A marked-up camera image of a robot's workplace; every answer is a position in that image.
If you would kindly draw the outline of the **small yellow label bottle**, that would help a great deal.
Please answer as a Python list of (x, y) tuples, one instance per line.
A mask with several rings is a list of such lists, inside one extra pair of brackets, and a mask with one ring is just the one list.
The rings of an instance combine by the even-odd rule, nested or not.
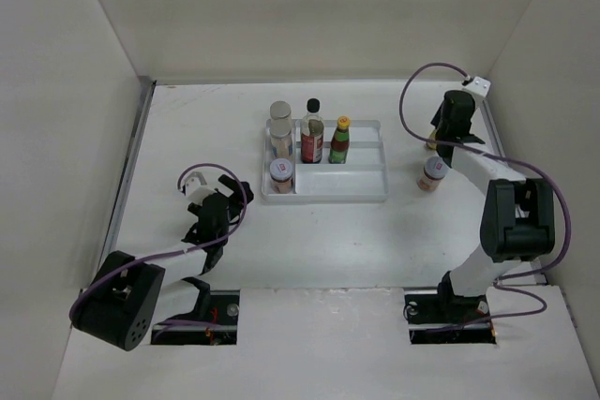
[(437, 150), (437, 132), (438, 129), (434, 127), (427, 138), (426, 147), (431, 151)]

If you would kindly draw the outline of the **spice jar white lid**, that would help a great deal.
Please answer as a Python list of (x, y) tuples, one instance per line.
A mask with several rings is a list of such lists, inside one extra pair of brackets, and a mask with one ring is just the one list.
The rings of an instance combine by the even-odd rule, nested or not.
[(289, 194), (293, 190), (293, 163), (287, 158), (277, 158), (270, 163), (269, 174), (274, 191)]
[(425, 162), (417, 185), (424, 191), (432, 192), (449, 172), (449, 167), (439, 156), (432, 156)]

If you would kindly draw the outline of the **silver lid jar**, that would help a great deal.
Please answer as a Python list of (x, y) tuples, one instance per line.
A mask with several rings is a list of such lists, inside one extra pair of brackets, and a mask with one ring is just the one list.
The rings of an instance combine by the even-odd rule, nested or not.
[(274, 158), (291, 160), (293, 157), (293, 128), (291, 122), (287, 119), (273, 120), (269, 133)]
[(272, 120), (290, 121), (292, 117), (291, 106), (283, 100), (273, 102), (270, 106), (269, 113)]

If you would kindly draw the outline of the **tall dark sauce bottle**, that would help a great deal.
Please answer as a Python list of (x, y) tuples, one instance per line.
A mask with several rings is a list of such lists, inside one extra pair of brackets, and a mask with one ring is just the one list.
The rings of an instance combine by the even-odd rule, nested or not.
[(306, 164), (320, 163), (323, 158), (324, 122), (320, 108), (319, 99), (309, 99), (307, 114), (301, 120), (301, 160)]

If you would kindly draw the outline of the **red chili sauce bottle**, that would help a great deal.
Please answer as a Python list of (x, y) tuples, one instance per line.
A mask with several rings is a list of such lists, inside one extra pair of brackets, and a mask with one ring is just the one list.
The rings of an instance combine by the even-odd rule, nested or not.
[(330, 142), (328, 160), (331, 164), (344, 164), (350, 147), (350, 125), (348, 116), (337, 119), (337, 127)]

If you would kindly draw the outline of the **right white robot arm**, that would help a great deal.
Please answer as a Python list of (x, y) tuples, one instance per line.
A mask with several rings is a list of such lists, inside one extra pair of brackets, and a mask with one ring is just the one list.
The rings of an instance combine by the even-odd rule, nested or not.
[(471, 94), (450, 90), (432, 120), (438, 156), (485, 195), (479, 245), (438, 285), (435, 310), (449, 321), (473, 313), (493, 281), (555, 245), (550, 183), (528, 178), (492, 155), (471, 132), (475, 110)]

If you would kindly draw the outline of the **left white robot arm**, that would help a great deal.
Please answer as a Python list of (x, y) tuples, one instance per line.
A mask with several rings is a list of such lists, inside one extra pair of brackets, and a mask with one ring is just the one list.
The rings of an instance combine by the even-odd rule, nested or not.
[[(210, 288), (200, 277), (221, 260), (225, 245), (254, 200), (250, 184), (231, 173), (220, 175), (217, 182), (231, 193), (210, 186), (197, 170), (180, 177), (177, 189), (185, 196), (187, 211), (196, 222), (180, 243), (154, 256), (137, 258), (123, 251), (109, 254), (92, 284), (69, 310), (75, 329), (131, 351), (140, 345), (153, 323), (168, 329), (207, 319)], [(180, 315), (157, 319), (160, 292), (180, 282), (197, 291), (180, 298)]]

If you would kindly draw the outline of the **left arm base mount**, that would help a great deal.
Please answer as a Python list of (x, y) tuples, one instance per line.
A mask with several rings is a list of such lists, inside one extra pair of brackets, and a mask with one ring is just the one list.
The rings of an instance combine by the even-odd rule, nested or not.
[(237, 289), (212, 289), (197, 277), (187, 277), (160, 293), (149, 342), (154, 346), (234, 346), (240, 303)]

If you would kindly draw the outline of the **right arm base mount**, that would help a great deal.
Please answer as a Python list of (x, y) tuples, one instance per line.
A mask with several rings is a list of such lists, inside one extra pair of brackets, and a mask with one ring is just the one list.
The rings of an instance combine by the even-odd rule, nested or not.
[(403, 316), (414, 345), (496, 344), (487, 296), (457, 296), (447, 276), (437, 288), (405, 289)]

